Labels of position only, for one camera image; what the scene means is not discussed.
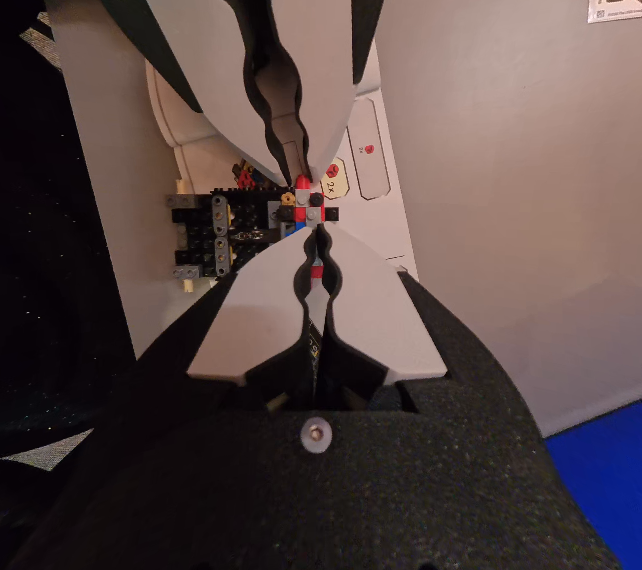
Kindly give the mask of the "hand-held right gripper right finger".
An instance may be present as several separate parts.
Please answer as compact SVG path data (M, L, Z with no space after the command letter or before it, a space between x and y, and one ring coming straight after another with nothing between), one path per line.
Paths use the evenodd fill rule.
M329 295L320 372L338 382L445 376L447 367L401 274L337 226L320 226L322 285Z

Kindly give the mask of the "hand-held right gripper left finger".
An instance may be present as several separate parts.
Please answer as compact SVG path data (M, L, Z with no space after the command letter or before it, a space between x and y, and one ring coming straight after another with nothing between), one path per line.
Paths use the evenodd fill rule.
M309 378L306 298L315 257L315 232L304 228L240 269L188 374L241 386L296 386Z

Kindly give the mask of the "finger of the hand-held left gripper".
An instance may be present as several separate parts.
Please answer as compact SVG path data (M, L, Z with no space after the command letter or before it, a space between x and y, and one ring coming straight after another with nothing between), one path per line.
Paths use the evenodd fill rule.
M297 72L295 115L309 173L320 181L340 147L356 97L352 0L269 0L276 37Z
M146 0L205 118L270 180L292 182L253 73L255 37L241 0Z

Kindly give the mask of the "black lego car chassis model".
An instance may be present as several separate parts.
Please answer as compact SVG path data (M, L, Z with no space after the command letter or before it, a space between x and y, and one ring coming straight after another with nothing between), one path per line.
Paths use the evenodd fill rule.
M340 219L339 208L326 204L325 193L303 175L294 187L278 187L242 171L235 188L178 192L165 196L165 205L177 233L172 275L185 293L193 293L198 280L215 285L237 273L300 229Z

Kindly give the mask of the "white lego instruction booklet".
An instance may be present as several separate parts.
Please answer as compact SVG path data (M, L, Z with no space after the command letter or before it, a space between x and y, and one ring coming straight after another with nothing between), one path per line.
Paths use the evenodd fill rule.
M165 79L145 61L151 107L160 132L172 148L181 189L205 195L237 186L239 151L192 111ZM394 266L417 275L412 241L390 139L380 62L373 42L349 123L321 187L329 206L339 209L339 225Z

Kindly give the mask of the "blue plastic bin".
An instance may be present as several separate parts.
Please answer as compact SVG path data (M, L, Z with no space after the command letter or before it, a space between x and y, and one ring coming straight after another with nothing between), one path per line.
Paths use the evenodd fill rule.
M641 401L545 439L565 485L624 569L641 568Z

